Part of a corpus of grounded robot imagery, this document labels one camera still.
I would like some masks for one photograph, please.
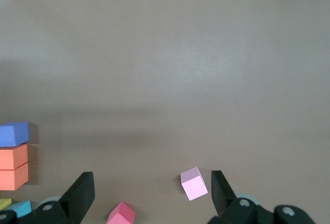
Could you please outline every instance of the orange block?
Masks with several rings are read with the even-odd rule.
[[[28,179],[28,163],[15,170],[0,170],[0,191],[15,191]]]
[[[0,170],[14,170],[27,162],[27,145],[0,148]]]

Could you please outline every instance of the pink block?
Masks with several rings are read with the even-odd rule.
[[[181,184],[190,201],[208,193],[205,182],[197,167],[181,174]]]
[[[133,224],[135,212],[124,202],[120,202],[110,213],[107,224]]]

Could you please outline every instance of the silver bolt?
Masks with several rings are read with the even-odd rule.
[[[284,207],[282,209],[282,211],[283,211],[284,214],[289,215],[289,216],[294,216],[295,215],[294,210],[290,207]]]
[[[246,199],[241,199],[241,200],[239,200],[239,204],[240,204],[242,207],[250,207],[250,203],[249,203],[249,201],[247,201]]]
[[[42,211],[50,210],[53,206],[51,204],[47,204],[42,208]]]
[[[7,218],[7,215],[6,214],[2,214],[2,215],[0,215],[0,220],[4,220],[4,219],[6,219]]]

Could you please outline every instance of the blue block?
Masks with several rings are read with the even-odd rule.
[[[16,147],[29,141],[28,122],[0,125],[0,147]]]
[[[24,201],[24,202],[13,203],[11,206],[5,208],[4,210],[14,210],[16,212],[17,218],[20,218],[24,215],[31,213],[32,211],[31,202]]]

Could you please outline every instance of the cube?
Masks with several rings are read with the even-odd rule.
[[[27,162],[27,145],[0,147],[0,170],[14,170]]]
[[[190,201],[208,193],[205,182],[197,167],[185,171],[180,176],[181,185]]]
[[[0,199],[0,211],[11,205],[11,199]]]
[[[135,212],[121,202],[110,213],[107,224],[133,224]]]
[[[0,125],[0,147],[15,147],[29,141],[28,122]]]
[[[0,191],[15,191],[28,181],[28,163],[14,170],[0,170]]]
[[[31,202],[24,201],[24,202],[13,203],[11,206],[5,208],[4,210],[14,210],[16,212],[17,218],[20,218],[22,216],[31,213],[32,211]]]

